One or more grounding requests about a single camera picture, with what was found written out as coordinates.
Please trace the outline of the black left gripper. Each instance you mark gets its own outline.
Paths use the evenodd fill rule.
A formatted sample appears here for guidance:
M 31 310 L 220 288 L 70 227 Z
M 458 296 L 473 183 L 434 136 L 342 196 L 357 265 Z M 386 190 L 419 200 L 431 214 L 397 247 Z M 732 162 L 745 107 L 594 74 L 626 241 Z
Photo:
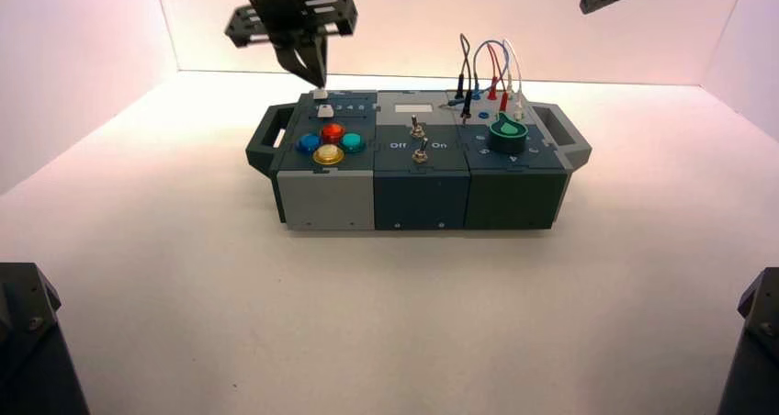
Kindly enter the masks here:
M 327 38 L 356 31 L 354 0 L 248 0 L 237 7 L 225 35 L 237 47 L 271 43 L 279 65 L 317 88 L 327 81 Z

